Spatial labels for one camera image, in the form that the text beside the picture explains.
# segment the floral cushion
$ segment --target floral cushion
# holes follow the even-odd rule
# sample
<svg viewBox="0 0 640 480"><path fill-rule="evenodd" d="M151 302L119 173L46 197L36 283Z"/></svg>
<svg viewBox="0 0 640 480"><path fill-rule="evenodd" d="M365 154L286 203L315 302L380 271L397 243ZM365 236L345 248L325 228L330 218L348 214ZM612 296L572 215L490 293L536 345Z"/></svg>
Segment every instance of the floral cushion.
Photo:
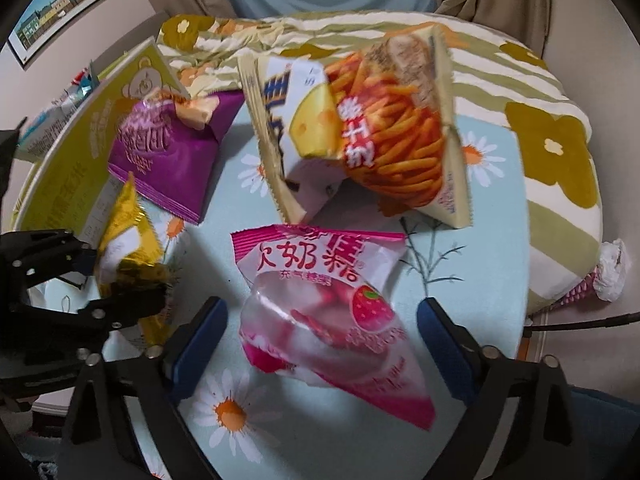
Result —
<svg viewBox="0 0 640 480"><path fill-rule="evenodd" d="M305 13L285 18L191 17L162 28L162 53L194 96L238 88L236 59L247 52L308 56L333 62L373 41L432 23L444 28L454 61L456 113L510 129L525 166L530 227L529 312L553 303L597 263L602 220L588 118L570 101L545 62L505 35L455 18L416 12ZM500 155L464 135L470 178L502 178Z"/></svg>

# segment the purple snack bag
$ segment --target purple snack bag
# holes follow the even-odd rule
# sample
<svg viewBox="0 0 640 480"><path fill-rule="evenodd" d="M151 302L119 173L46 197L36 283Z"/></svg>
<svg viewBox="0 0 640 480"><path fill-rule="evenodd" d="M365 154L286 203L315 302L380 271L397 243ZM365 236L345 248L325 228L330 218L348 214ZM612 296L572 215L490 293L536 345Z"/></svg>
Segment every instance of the purple snack bag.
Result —
<svg viewBox="0 0 640 480"><path fill-rule="evenodd" d="M244 103L241 91L188 100L155 90L118 126L109 172L168 212L202 221L209 175L220 142Z"/></svg>

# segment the cheese snack bag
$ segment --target cheese snack bag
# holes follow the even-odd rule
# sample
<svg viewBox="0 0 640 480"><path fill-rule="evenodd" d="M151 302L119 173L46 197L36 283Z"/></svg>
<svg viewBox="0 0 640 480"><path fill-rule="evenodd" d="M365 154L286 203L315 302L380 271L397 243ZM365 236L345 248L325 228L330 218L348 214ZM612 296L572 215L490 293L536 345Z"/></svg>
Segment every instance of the cheese snack bag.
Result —
<svg viewBox="0 0 640 480"><path fill-rule="evenodd" d="M452 63L437 25L385 38L327 67L267 56L241 59L239 67L245 95L253 95L247 102L267 180L286 221L300 221L292 215L299 206L308 213L301 191L311 186L306 174L294 188L287 185L292 163L320 158L452 227L470 224Z"/></svg>

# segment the light blue tablecloth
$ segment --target light blue tablecloth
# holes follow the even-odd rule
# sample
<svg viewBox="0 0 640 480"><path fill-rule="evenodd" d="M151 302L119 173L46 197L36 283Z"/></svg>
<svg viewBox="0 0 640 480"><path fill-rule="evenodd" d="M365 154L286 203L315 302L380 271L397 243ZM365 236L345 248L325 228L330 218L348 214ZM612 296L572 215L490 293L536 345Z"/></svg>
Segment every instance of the light blue tablecloth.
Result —
<svg viewBox="0 0 640 480"><path fill-rule="evenodd" d="M458 117L458 127L466 144L493 157L486 162L492 168L483 169L489 184L484 177L478 180L476 172L469 174L473 227L452 230L413 212L386 218L373 194L348 183L316 219L332 228L404 230L409 235L413 248L394 270L385 295L407 328L434 400L436 422L427 432L342 391L263 374L244 357L238 314L249 290L234 265L230 233L279 218L258 171L247 110L241 109L222 144L206 218L188 228L188 250L175 291L176 322L187 321L211 295L228 303L228 328L196 391L206 406L193 399L180 406L223 479L422 478L463 413L416 329L416 307L427 294L481 345L515 355L526 310L529 255L520 153L509 130L466 117ZM47 302L56 308L67 294L76 307L94 293L91 287L84 293L69 289L60 282L47 285ZM104 354L113 359L135 352L114 333ZM240 418L225 399L242 409ZM150 466L166 476L137 402L129 405ZM244 425L242 431L225 429L230 420L232 428Z"/></svg>

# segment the black cable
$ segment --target black cable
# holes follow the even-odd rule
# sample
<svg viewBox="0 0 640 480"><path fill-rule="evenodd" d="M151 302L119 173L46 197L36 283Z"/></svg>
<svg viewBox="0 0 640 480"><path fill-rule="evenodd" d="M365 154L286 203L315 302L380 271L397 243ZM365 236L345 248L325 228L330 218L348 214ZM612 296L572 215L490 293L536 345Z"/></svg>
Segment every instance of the black cable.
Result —
<svg viewBox="0 0 640 480"><path fill-rule="evenodd" d="M612 326L624 326L640 321L640 312L622 314L621 316L594 319L592 321L580 321L576 323L561 323L556 325L532 325L524 327L523 337L531 337L533 332L558 332L561 330L587 330L590 328L606 328Z"/></svg>

